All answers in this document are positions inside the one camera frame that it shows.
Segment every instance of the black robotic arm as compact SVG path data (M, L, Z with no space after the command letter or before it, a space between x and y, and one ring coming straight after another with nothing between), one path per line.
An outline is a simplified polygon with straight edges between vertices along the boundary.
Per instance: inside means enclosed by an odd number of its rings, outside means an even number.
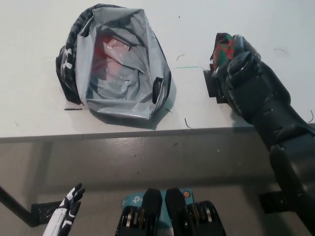
M315 235L315 130L291 107L290 94L256 50L234 36L234 55L211 80L217 97L252 124L290 210Z

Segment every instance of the gray plastic bag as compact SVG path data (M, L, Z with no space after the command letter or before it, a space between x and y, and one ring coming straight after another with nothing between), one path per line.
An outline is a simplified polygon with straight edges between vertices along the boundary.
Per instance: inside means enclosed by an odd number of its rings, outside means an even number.
M77 36L75 81L92 110L150 119L168 97L171 73L143 9L93 9Z

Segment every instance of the drawstring bag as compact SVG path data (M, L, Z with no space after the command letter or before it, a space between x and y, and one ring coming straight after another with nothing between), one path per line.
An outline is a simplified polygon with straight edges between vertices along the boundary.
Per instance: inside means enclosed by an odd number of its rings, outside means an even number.
M150 119L165 103L171 84L144 10L106 4L76 20L56 71L68 101L123 118Z

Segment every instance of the table surface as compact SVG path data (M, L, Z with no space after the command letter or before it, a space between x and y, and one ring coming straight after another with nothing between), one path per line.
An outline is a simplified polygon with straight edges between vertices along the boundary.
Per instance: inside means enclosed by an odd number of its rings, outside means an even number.
M217 104L207 94L203 69L208 67L217 32L243 35L289 90L298 114L307 122L312 119L313 0L243 0L242 5L233 0L107 0L145 9L172 71L170 97L157 117L145 123L97 118L88 109L65 111L73 106L65 100L57 79L55 57L78 15L97 3L2 3L0 142L167 135L248 126L226 104Z

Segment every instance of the colorful fabric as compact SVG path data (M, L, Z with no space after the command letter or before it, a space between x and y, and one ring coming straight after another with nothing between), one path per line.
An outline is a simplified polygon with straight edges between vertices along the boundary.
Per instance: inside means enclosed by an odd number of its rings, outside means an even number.
M227 63L233 58L234 38L228 33L218 33L215 48L210 59L213 60L211 70L216 70L220 65Z

